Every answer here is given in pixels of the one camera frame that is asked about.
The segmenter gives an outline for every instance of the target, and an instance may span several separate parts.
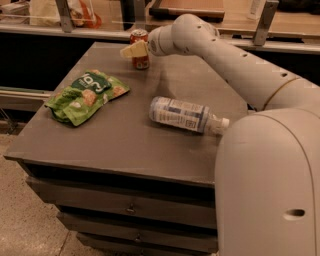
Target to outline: snack bag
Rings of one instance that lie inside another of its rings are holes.
[[[51,97],[45,106],[51,109],[55,120],[79,126],[109,100],[129,90],[115,77],[98,70],[88,70],[72,85]]]

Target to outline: bottle label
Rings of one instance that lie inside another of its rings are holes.
[[[208,107],[179,100],[157,97],[153,102],[151,119],[191,131],[203,132],[204,114]]]

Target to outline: lying bottle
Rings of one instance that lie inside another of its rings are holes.
[[[222,135],[229,126],[229,119],[216,117],[209,107],[166,97],[152,100],[149,117],[155,122],[206,135]]]

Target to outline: gray table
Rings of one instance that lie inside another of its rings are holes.
[[[246,103],[197,57],[151,56],[135,70],[125,45],[95,43],[57,87],[99,69],[131,87],[73,128],[41,107],[5,158],[90,246],[144,255],[207,255],[217,250],[214,164],[220,137],[152,122],[155,96],[207,105],[232,122]]]

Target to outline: plastic bottle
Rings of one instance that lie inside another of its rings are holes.
[[[266,0],[251,0],[247,17],[252,20],[260,19]]]
[[[229,126],[229,119],[216,117],[209,107],[166,97],[152,100],[149,117],[155,122],[206,135],[222,135]]]

